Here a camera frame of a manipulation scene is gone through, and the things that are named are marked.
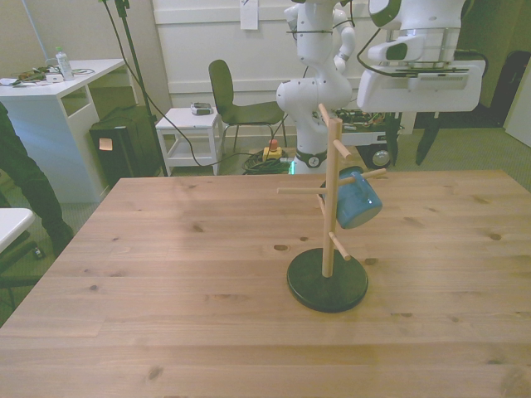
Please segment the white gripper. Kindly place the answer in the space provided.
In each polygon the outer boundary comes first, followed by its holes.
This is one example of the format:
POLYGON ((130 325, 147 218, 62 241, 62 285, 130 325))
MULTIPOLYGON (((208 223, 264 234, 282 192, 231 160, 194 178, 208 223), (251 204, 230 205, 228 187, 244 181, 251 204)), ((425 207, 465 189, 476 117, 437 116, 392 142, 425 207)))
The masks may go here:
MULTIPOLYGON (((454 61, 456 73, 421 73, 417 77, 391 77, 365 70, 358 87, 358 107, 365 112, 431 112, 417 147, 421 165, 439 132, 439 113, 471 111, 479 103, 485 62, 454 61)), ((401 114, 388 114, 388 151, 392 165, 398 155, 397 138, 401 114)))

